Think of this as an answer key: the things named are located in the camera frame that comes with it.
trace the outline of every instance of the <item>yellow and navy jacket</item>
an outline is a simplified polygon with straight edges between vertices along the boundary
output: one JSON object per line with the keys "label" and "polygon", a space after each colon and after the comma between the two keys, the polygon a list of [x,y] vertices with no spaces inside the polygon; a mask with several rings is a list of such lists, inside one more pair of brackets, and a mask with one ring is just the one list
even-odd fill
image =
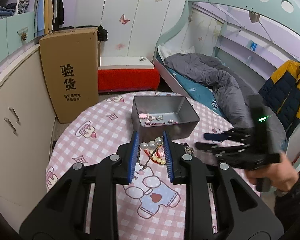
{"label": "yellow and navy jacket", "polygon": [[264,104],[276,113],[289,138],[300,123],[300,62],[287,61],[259,91]]}

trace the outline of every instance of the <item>gray comforter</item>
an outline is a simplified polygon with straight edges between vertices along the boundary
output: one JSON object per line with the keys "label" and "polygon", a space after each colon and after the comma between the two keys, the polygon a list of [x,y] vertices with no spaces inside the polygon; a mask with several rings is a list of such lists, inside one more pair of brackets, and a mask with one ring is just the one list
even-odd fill
{"label": "gray comforter", "polygon": [[[248,96],[254,94],[253,90],[219,60],[203,54],[175,54],[167,57],[165,64],[182,76],[211,87],[218,106],[233,127],[253,126],[248,108]],[[266,107],[266,114],[272,115],[268,119],[268,130],[277,148],[285,138],[285,131],[269,107]]]}

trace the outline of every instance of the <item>bed frame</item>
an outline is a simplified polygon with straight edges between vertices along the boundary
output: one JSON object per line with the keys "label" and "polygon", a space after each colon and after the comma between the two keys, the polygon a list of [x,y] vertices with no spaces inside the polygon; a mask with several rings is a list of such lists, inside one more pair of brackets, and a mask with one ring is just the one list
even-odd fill
{"label": "bed frame", "polygon": [[[183,87],[178,83],[178,81],[170,74],[169,71],[162,66],[159,61],[155,58],[157,55],[158,46],[162,43],[166,43],[176,36],[182,28],[189,21],[189,16],[191,13],[193,2],[206,2],[212,4],[228,5],[244,10],[249,10],[268,17],[280,24],[291,29],[300,36],[300,8],[294,0],[269,0],[268,2],[262,2],[261,0],[186,0],[182,15],[178,22],[166,33],[162,34],[156,44],[155,54],[154,54],[154,66],[160,72],[160,75],[170,86],[170,88],[184,96],[189,97],[188,93],[183,89]],[[288,2],[293,6],[292,12],[287,12],[283,9],[282,3]],[[287,155],[293,158],[293,154],[297,154],[300,151],[300,124],[294,130],[290,137]],[[300,169],[300,157],[295,164],[297,170]]]}

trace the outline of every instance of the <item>white pearl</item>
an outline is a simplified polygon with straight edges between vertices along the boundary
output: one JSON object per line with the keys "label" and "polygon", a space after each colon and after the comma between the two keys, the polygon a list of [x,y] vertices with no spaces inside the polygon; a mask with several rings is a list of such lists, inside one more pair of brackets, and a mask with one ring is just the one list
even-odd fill
{"label": "white pearl", "polygon": [[141,150],[146,150],[146,149],[148,149],[148,144],[147,143],[141,143],[140,148],[141,148]]}
{"label": "white pearl", "polygon": [[157,144],[154,141],[148,142],[148,149],[154,151],[157,148]]}
{"label": "white pearl", "polygon": [[159,144],[159,145],[161,145],[163,142],[161,137],[157,137],[154,141],[156,142],[156,144]]}

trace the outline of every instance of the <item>person's arm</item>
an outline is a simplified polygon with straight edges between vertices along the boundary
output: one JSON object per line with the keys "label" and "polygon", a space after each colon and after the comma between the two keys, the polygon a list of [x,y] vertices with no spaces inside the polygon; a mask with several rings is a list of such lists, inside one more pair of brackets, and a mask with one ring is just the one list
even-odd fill
{"label": "person's arm", "polygon": [[266,177],[277,188],[274,213],[287,231],[300,215],[300,175],[286,155],[281,155],[280,163],[245,173],[254,185],[257,183],[256,178]]}

